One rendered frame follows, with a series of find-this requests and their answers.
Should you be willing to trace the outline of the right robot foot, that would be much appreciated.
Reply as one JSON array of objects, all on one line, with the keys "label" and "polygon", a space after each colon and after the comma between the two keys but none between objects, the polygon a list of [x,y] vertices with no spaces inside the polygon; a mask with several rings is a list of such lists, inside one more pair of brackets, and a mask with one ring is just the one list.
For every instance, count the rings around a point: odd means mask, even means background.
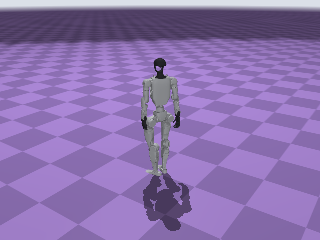
[{"label": "right robot foot", "polygon": [[159,170],[161,170],[161,172],[163,174],[167,174],[168,173],[168,171],[167,171],[167,169],[165,169],[165,167],[164,167],[164,169],[162,169],[162,165],[158,165],[158,168],[159,168]]}]

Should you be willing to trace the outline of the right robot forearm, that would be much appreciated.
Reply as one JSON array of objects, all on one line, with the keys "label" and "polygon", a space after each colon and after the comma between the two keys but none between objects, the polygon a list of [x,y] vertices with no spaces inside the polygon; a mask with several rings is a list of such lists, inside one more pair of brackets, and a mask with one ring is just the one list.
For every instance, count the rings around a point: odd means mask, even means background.
[{"label": "right robot forearm", "polygon": [[[178,95],[179,96],[179,95]],[[178,99],[177,100],[174,100],[173,101],[173,104],[174,104],[174,113],[176,114],[176,115],[178,115],[178,112],[180,112],[181,113],[181,111],[180,111],[180,100],[179,100],[179,97],[178,97]]]}]

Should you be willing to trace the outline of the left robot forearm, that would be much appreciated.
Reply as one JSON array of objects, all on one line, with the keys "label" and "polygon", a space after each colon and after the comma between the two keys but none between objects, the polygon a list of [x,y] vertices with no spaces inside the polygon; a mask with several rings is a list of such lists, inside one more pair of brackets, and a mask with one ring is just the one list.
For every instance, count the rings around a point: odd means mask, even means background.
[{"label": "left robot forearm", "polygon": [[147,114],[148,114],[148,105],[145,104],[145,99],[144,98],[141,98],[141,107],[142,107],[141,119],[144,120],[144,117],[147,117]]}]

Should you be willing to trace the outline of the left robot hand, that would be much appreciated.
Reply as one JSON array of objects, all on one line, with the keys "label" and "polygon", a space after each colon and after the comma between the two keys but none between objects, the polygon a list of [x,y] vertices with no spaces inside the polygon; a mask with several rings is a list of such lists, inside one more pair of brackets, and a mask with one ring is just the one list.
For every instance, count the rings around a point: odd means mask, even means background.
[{"label": "left robot hand", "polygon": [[147,124],[146,124],[147,117],[145,116],[145,117],[144,117],[144,120],[143,120],[143,119],[141,119],[141,121],[142,121],[143,129],[148,131]]}]

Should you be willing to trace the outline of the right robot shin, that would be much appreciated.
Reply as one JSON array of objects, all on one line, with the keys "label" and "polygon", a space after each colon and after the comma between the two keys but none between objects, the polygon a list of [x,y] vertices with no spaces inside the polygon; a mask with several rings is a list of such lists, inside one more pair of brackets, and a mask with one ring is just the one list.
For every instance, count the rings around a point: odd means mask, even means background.
[{"label": "right robot shin", "polygon": [[164,170],[164,168],[166,169],[167,167],[167,160],[169,157],[169,153],[170,153],[170,141],[169,142],[169,146],[168,148],[163,148],[161,147],[161,157],[162,157],[162,169]]}]

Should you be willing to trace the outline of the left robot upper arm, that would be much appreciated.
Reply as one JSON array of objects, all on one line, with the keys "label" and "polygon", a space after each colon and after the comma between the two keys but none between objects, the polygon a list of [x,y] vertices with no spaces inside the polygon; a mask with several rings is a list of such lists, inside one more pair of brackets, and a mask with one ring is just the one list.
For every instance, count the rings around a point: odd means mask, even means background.
[{"label": "left robot upper arm", "polygon": [[149,103],[150,99],[149,99],[149,95],[150,95],[150,86],[152,85],[152,79],[145,79],[142,83],[143,85],[143,96],[142,98],[144,98],[145,100],[145,104]]}]

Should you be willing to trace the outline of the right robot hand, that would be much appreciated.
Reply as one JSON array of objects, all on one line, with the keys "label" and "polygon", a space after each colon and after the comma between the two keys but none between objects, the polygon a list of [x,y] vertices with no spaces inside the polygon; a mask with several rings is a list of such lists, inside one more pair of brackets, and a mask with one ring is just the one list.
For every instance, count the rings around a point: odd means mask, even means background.
[{"label": "right robot hand", "polygon": [[181,119],[180,119],[181,113],[180,113],[180,111],[178,111],[177,115],[175,114],[175,116],[176,116],[176,118],[175,118],[174,122],[176,121],[176,123],[175,123],[175,125],[173,127],[174,128],[179,128],[180,125],[181,125]]}]

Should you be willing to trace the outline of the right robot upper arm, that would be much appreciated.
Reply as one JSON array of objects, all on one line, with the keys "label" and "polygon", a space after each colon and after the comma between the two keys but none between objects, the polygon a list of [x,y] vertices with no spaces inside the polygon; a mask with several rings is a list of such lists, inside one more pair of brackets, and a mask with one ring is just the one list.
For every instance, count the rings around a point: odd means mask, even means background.
[{"label": "right robot upper arm", "polygon": [[171,79],[171,90],[172,90],[172,95],[171,95],[171,99],[174,100],[178,100],[178,80],[174,77],[170,77]]}]

